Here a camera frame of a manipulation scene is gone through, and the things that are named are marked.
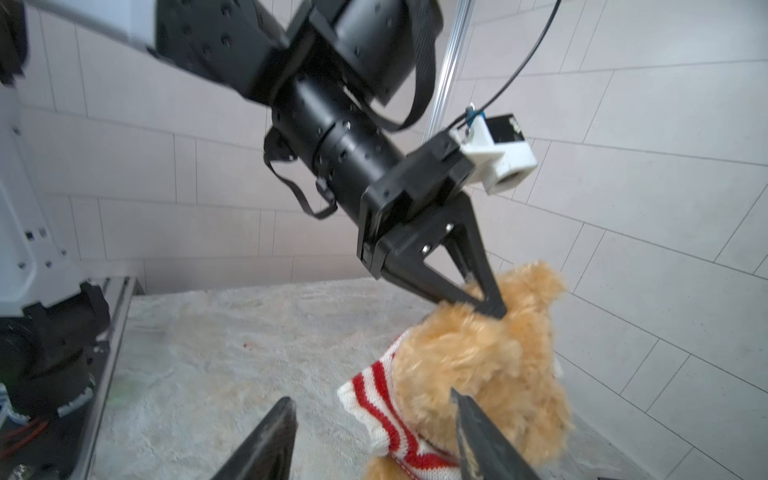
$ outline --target stuffed toy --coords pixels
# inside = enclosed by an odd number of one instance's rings
[[[554,377],[550,304],[565,288],[543,263],[497,278],[507,315],[440,303],[338,391],[367,429],[365,480],[460,479],[451,388],[471,396],[532,466],[556,458],[570,427]],[[466,287],[479,296],[477,285]]]

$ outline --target red wire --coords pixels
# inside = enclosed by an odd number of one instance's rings
[[[36,436],[40,435],[43,432],[43,430],[45,430],[45,427],[47,426],[48,426],[48,420],[42,422],[35,430],[32,431],[32,433],[25,436],[22,440],[19,440],[18,442],[14,443],[13,446],[10,446],[7,449],[0,452],[0,458],[6,458],[16,453],[21,447],[23,447],[24,445],[27,445]]]

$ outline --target wire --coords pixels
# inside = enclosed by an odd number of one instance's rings
[[[518,69],[517,69],[517,70],[515,70],[515,73],[513,73],[513,74],[512,74],[512,76],[509,78],[509,80],[507,80],[507,82],[506,82],[506,83],[505,83],[505,84],[502,86],[502,88],[501,88],[499,91],[497,91],[497,92],[496,92],[496,94],[495,94],[493,97],[491,97],[491,99],[490,99],[490,100],[488,100],[487,102],[485,102],[485,105],[483,105],[482,107],[480,107],[480,109],[479,109],[479,110],[477,110],[477,111],[475,111],[475,112],[473,113],[473,115],[472,115],[473,117],[474,117],[474,116],[477,116],[477,115],[480,115],[481,113],[483,113],[483,112],[485,111],[485,109],[486,109],[486,108],[488,108],[488,106],[489,106],[490,104],[492,104],[492,103],[493,103],[493,102],[495,102],[495,101],[496,101],[496,100],[497,100],[499,97],[501,97],[501,96],[502,96],[502,94],[504,93],[504,91],[507,89],[507,87],[509,87],[509,85],[510,85],[510,84],[511,84],[513,81],[515,81],[515,79],[518,77],[518,75],[520,75],[520,72],[523,70],[523,68],[525,68],[525,66],[526,66],[526,65],[528,64],[528,62],[531,60],[531,57],[533,57],[533,54],[534,54],[534,53],[536,53],[536,50],[538,50],[538,46],[539,46],[539,45],[541,45],[541,41],[542,41],[542,40],[544,40],[544,37],[546,36],[546,34],[547,34],[547,31],[549,30],[549,27],[550,27],[550,25],[552,25],[552,21],[554,20],[554,15],[555,15],[556,13],[558,13],[558,9],[560,8],[560,3],[561,3],[561,2],[562,2],[562,0],[557,0],[557,1],[554,3],[554,7],[552,8],[552,13],[549,15],[549,19],[547,20],[547,24],[546,24],[546,25],[544,25],[544,30],[542,30],[542,31],[541,31],[541,35],[539,35],[539,37],[538,37],[538,40],[537,40],[537,41],[536,41],[536,43],[533,45],[533,48],[531,49],[531,52],[530,52],[530,53],[528,53],[528,56],[527,56],[527,57],[525,57],[525,60],[523,60],[523,62],[522,62],[522,63],[520,64],[520,66],[518,67]],[[452,121],[452,122],[451,122],[451,124],[448,126],[448,128],[446,128],[446,130],[450,130],[451,128],[453,128],[453,127],[454,127],[454,126],[456,126],[457,124],[461,123],[461,121],[462,121],[462,120],[464,121],[464,124],[466,124],[466,123],[467,123],[466,114],[461,114],[461,115],[459,115],[458,117],[456,117],[456,119],[455,119],[454,121]]]
[[[23,447],[24,445],[27,445],[29,442],[34,440],[35,437],[43,433],[43,430],[45,430],[47,426],[48,426],[48,420],[44,422],[40,422],[38,427],[32,430],[32,432],[29,435],[25,436],[23,439],[19,440],[18,442],[14,443],[13,445],[9,446],[8,448],[0,452],[0,458],[7,458],[15,454],[19,449],[21,449],[21,447]]]

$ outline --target white panel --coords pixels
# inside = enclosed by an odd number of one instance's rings
[[[721,464],[693,449],[667,480],[740,480]]]
[[[176,166],[176,201],[197,203],[197,154],[195,139],[174,135]]]
[[[261,222],[259,223],[259,256],[268,257],[272,255],[274,242],[275,242],[275,211],[262,210]]]
[[[639,409],[648,410],[686,358],[688,352],[659,340],[621,396]]]
[[[48,59],[45,56],[45,42],[40,22],[40,11],[25,7],[27,15],[27,61],[24,76],[17,77],[16,91],[23,105],[54,109],[51,75],[48,73]]]
[[[603,13],[605,2],[606,0],[587,0],[584,4],[584,10],[576,24],[576,31],[571,39],[571,44],[568,46],[568,53],[565,55],[560,71],[577,71],[581,67],[594,30]]]
[[[176,200],[172,135],[33,109],[22,131],[45,192]]]
[[[472,11],[472,23],[498,20],[517,13],[521,0],[475,0]]]
[[[85,115],[85,93],[74,25],[41,12],[56,111]]]
[[[371,274],[355,256],[294,257],[291,281],[323,282],[349,278],[368,278]]]
[[[764,0],[608,2],[583,70],[768,58]]]
[[[592,260],[592,255],[598,248],[598,244],[604,234],[605,230],[602,228],[593,227],[586,223],[581,228],[576,238],[576,243],[574,243],[571,252],[568,254],[565,265],[560,270],[568,291],[573,292],[576,289],[578,281],[581,280],[581,275],[587,269],[587,265]]]
[[[541,167],[544,165],[544,160],[547,157],[547,152],[549,151],[551,143],[552,142],[546,140],[533,141],[531,151],[533,151],[533,155],[538,161],[538,167],[536,167],[536,170],[531,172],[531,174],[523,179],[523,181],[515,188],[515,191],[512,192],[513,199],[518,202],[523,202],[524,204],[528,202],[528,198],[531,196],[531,190],[533,190],[533,186],[536,184],[538,172],[541,171]]]
[[[100,200],[110,260],[254,257],[258,210]]]
[[[768,281],[606,232],[576,295],[768,388]]]
[[[765,167],[555,143],[528,202],[714,260],[766,182]]]
[[[766,84],[768,62],[617,71],[586,141],[768,164]]]
[[[610,78],[606,71],[521,77],[488,107],[488,114],[515,114],[529,137],[581,142]],[[504,82],[478,80],[472,101],[484,104]]]
[[[546,260],[559,270],[576,240],[581,222],[475,191],[472,204],[483,244],[504,259]]]
[[[768,189],[728,240],[717,262],[745,272],[754,272],[768,254]]]
[[[584,0],[575,0],[560,6],[547,36],[522,73],[560,71],[582,7]],[[550,8],[540,8],[476,26],[469,39],[462,77],[511,75],[533,48],[550,13]]]
[[[302,161],[274,167],[301,187],[310,204],[319,205],[315,177]],[[264,165],[261,151],[203,140],[197,141],[197,202],[301,211],[291,190]]]
[[[144,290],[147,289],[143,260],[82,260],[78,266],[88,278],[135,276]]]
[[[48,208],[53,231],[53,237],[58,245],[67,251],[67,255],[73,260],[80,258],[78,249],[78,235],[74,231],[74,216],[69,197],[46,195],[45,203]]]
[[[566,293],[551,307],[554,349],[620,392],[640,367],[656,337]]]
[[[261,148],[264,107],[83,28],[78,40],[89,116]]]
[[[101,215],[95,198],[72,198],[74,230],[78,235],[80,258],[105,260],[104,234],[101,231]]]
[[[744,480],[768,478],[768,393],[691,356],[648,413]]]
[[[356,249],[357,226],[341,212],[322,221],[277,212],[274,255],[354,255]]]
[[[559,358],[564,370],[561,382],[573,410],[646,472],[666,478],[690,445],[573,363]]]
[[[223,290],[290,282],[289,257],[146,260],[147,293]]]

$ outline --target knitted sweater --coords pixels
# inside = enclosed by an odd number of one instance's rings
[[[344,409],[368,429],[372,454],[390,455],[414,480],[458,480],[458,462],[408,429],[392,400],[392,359],[406,330],[373,365],[337,392]]]

